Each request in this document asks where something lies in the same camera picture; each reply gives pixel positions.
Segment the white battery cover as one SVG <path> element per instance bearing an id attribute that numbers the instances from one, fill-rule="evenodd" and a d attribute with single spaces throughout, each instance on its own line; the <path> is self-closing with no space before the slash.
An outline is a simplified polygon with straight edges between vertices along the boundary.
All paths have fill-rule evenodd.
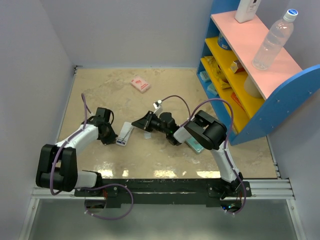
<path id="1" fill-rule="evenodd" d="M 151 136 L 151 133 L 150 132 L 145 132 L 144 133 L 144 138 L 147 140 L 147 139 L 150 139 L 152 136 Z"/>

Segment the white remote control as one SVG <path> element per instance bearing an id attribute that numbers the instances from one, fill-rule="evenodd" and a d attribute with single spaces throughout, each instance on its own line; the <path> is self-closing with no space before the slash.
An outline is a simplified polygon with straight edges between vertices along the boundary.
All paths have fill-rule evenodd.
<path id="1" fill-rule="evenodd" d="M 131 131 L 131 133 L 130 133 L 126 138 L 124 138 L 124 136 L 125 136 L 125 134 L 127 133 L 128 129 L 129 129 L 131 126 L 132 126 L 132 123 L 131 123 L 131 122 L 124 122 L 124 124 L 122 125 L 122 128 L 121 128 L 121 130 L 120 130 L 120 133 L 119 133 L 117 139 L 126 139 L 126 140 L 127 140 L 127 143 L 128 143 L 129 137 L 130 137 L 132 131 Z"/>

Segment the clear-handled screwdriver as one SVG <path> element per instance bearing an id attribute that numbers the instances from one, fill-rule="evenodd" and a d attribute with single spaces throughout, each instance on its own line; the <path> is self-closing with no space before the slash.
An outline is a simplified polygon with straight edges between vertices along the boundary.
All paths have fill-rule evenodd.
<path id="1" fill-rule="evenodd" d="M 131 126 L 131 127 L 128 129 L 127 133 L 124 135 L 123 138 L 126 138 L 126 137 L 132 132 L 133 129 L 134 129 L 134 127 Z"/>

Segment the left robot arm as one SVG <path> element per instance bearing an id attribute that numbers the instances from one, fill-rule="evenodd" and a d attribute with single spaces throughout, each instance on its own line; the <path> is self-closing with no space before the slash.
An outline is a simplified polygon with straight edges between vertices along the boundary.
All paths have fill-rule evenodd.
<path id="1" fill-rule="evenodd" d="M 35 183 L 49 189 L 52 195 L 85 188 L 92 196 L 104 190 L 102 175 L 95 171 L 78 170 L 77 156 L 93 141 L 103 145 L 116 142 L 112 128 L 112 110 L 98 107 L 95 115 L 86 118 L 80 127 L 56 144 L 45 144 L 40 151 Z"/>

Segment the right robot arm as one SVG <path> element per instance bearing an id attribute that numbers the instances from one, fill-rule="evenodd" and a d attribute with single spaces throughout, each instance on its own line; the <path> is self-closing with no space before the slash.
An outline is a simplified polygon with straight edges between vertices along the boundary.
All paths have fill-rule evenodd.
<path id="1" fill-rule="evenodd" d="M 227 146 L 227 127 L 203 110 L 184 126 L 178 126 L 170 112 L 160 115 L 152 111 L 131 123 L 145 132 L 158 131 L 165 134 L 168 142 L 179 146 L 189 138 L 194 138 L 204 149 L 209 150 L 218 166 L 223 192 L 235 196 L 244 187 L 243 176 L 234 163 Z"/>

